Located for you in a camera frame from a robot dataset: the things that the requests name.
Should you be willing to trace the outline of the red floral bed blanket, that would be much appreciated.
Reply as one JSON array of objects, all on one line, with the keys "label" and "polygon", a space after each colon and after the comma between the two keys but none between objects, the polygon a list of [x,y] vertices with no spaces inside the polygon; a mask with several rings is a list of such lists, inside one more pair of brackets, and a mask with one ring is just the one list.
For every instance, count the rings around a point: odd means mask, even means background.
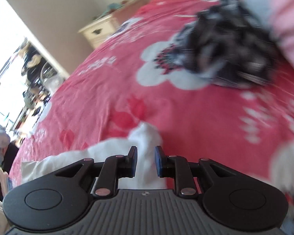
[{"label": "red floral bed blanket", "polygon": [[294,70],[282,61],[272,85],[239,90],[166,73],[160,53],[203,0],[151,0],[62,84],[22,144],[10,171],[27,161],[126,138],[153,125],[167,154],[211,158],[271,182],[286,193],[294,221]]}]

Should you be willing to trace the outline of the seated person grey jacket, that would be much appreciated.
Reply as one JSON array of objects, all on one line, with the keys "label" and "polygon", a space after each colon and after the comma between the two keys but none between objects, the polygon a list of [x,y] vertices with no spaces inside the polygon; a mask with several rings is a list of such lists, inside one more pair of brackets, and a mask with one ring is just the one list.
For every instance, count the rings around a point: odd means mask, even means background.
[{"label": "seated person grey jacket", "polygon": [[10,173],[18,151],[19,148],[11,141],[5,128],[0,125],[0,167],[3,171]]}]

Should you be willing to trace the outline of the black wheelchair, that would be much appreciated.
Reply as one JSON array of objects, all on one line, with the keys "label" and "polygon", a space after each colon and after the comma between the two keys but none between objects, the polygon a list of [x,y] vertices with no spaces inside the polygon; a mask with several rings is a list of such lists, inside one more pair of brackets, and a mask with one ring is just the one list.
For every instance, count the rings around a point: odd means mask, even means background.
[{"label": "black wheelchair", "polygon": [[18,55],[24,61],[21,75],[26,77],[28,90],[35,95],[46,92],[53,96],[63,83],[58,71],[29,41],[23,43]]}]

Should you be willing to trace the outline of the plaid checkered shirt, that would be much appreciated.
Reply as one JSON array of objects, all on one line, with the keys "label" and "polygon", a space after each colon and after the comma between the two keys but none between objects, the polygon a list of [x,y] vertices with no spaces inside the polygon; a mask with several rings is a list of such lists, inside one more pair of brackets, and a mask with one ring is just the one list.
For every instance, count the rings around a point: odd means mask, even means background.
[{"label": "plaid checkered shirt", "polygon": [[170,67],[227,87],[271,82],[278,48],[240,0],[220,0],[196,16],[176,36],[167,56]]}]

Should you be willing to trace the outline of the cream bedside nightstand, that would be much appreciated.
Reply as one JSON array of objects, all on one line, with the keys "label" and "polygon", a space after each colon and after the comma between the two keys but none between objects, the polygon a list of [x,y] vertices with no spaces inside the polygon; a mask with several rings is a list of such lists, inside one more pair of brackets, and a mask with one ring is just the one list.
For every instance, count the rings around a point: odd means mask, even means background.
[{"label": "cream bedside nightstand", "polygon": [[78,33],[86,39],[93,49],[96,49],[148,2],[149,0],[128,1],[121,8],[90,22]]}]

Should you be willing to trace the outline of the blue cloth on nightstand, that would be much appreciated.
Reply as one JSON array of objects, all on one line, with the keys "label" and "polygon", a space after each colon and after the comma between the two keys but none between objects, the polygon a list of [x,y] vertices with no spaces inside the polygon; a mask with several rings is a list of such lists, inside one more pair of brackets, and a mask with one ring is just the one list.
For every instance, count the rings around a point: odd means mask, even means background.
[{"label": "blue cloth on nightstand", "polygon": [[107,11],[108,13],[110,13],[110,12],[113,12],[113,11],[115,11],[115,10],[121,8],[122,6],[123,6],[123,5],[122,5],[121,3],[111,3],[111,4],[109,4],[109,5],[107,6],[106,11]]}]

